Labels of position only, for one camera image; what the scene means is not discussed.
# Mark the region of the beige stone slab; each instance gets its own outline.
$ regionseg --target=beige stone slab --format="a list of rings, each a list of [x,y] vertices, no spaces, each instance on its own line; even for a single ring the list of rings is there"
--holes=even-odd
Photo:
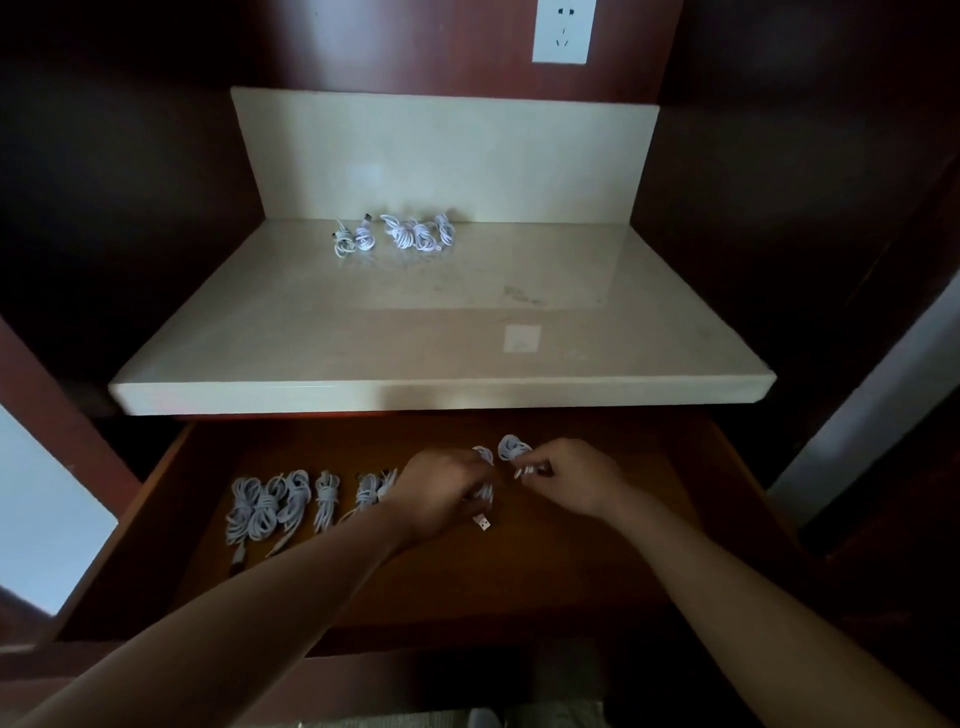
[[[658,107],[234,88],[271,219],[630,218]]]
[[[111,384],[133,414],[742,402],[775,377],[624,225],[267,221]]]

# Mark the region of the hand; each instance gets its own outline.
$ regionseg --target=hand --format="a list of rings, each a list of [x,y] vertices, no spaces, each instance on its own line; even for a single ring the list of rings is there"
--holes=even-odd
[[[523,484],[574,513],[605,520],[617,493],[629,487],[612,458],[583,440],[553,440],[512,461],[517,468],[544,463],[553,475],[527,473]]]
[[[407,522],[415,542],[425,541],[456,521],[490,510],[486,500],[464,498],[496,480],[493,466],[474,450],[427,449],[410,458],[383,505]]]

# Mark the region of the white wall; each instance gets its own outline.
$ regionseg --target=white wall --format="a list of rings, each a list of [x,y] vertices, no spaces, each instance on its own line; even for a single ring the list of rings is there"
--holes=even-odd
[[[960,385],[960,276],[794,458],[767,497],[809,522]]]
[[[0,585],[55,614],[117,519],[0,407]]]

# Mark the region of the wall outlet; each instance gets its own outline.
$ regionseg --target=wall outlet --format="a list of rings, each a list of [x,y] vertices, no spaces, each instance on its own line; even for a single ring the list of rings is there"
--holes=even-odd
[[[539,0],[534,63],[586,63],[596,0]]]

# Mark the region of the forearm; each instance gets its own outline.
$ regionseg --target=forearm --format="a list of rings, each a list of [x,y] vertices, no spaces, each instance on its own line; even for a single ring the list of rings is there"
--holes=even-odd
[[[408,534],[384,503],[158,622],[23,726],[228,725],[335,620]]]
[[[604,519],[634,544],[766,725],[948,725],[866,651],[658,500],[623,488]]]

